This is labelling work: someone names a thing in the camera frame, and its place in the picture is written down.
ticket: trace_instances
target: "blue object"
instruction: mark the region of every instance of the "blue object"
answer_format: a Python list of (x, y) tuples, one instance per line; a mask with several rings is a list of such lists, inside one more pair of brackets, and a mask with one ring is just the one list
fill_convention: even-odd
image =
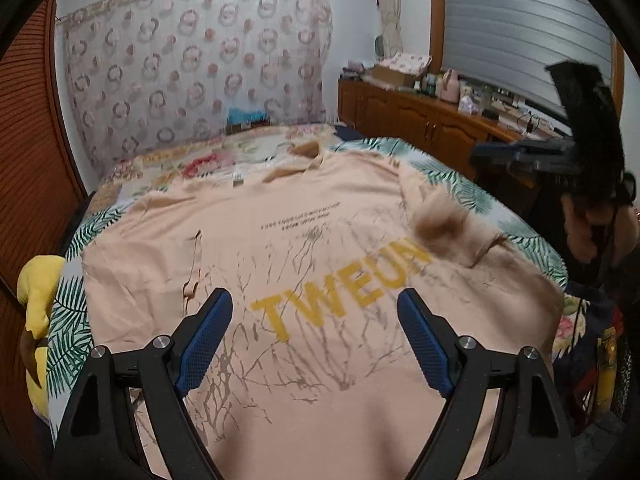
[(211, 360), (231, 322), (233, 302), (226, 290), (205, 316), (195, 335), (182, 354), (180, 375), (175, 387), (185, 397), (190, 390), (200, 386)]
[(398, 295), (398, 319), (427, 384), (445, 399), (453, 393), (447, 354), (429, 327), (418, 304), (407, 290)]
[(269, 116), (260, 110), (246, 112), (240, 108), (229, 108), (229, 114), (226, 116), (226, 124), (243, 124), (253, 123), (255, 121), (265, 121)]

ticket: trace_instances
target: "bed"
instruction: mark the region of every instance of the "bed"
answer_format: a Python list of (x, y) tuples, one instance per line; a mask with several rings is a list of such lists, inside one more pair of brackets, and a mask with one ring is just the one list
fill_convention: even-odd
[(350, 128), (328, 124), (268, 126), (141, 155), (121, 162), (101, 181), (66, 252), (66, 263), (52, 307), (47, 362), (49, 415), (54, 441), (70, 391), (93, 346), (82, 276), (84, 247), (150, 190), (163, 190), (176, 178), (242, 177), (253, 170), (285, 162), (291, 146), (310, 140), (316, 140), (329, 150), (375, 150), (409, 161), (430, 182), (444, 184), (450, 195), (464, 207), (499, 227), (545, 275), (561, 287), (566, 286), (566, 267), (560, 256), (516, 214), (459, 173), (399, 139), (364, 139)]

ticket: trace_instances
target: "cabinet door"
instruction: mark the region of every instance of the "cabinet door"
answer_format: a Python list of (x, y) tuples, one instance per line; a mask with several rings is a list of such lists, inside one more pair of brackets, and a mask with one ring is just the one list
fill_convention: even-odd
[(434, 113), (430, 109), (401, 104), (398, 107), (398, 123), (394, 135), (430, 153), (434, 126)]
[(468, 179), (476, 178), (469, 164), (471, 150), (477, 142), (485, 142), (487, 134), (455, 116), (438, 114), (438, 127), (433, 137), (431, 154)]
[(380, 91), (364, 97), (362, 107), (364, 117), (358, 115), (358, 130), (367, 137), (394, 136), (394, 105), (390, 102), (386, 92)]
[(356, 127), (358, 117), (358, 87), (353, 81), (338, 82), (338, 118), (350, 128)]

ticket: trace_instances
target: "window blind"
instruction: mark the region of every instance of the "window blind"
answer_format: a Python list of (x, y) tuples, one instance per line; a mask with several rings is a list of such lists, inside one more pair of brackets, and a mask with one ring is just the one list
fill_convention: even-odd
[(595, 64), (610, 84), (612, 35), (587, 0), (445, 0), (444, 68), (565, 115), (545, 66)]

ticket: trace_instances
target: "yellow plush toy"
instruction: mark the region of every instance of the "yellow plush toy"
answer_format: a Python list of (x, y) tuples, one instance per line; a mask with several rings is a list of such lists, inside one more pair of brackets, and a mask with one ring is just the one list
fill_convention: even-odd
[(34, 256), (20, 271), (17, 297), (26, 306), (26, 323), (20, 338), (20, 355), (27, 368), (27, 392), (31, 403), (49, 418), (47, 399), (47, 335), (51, 304), (58, 289), (65, 259)]

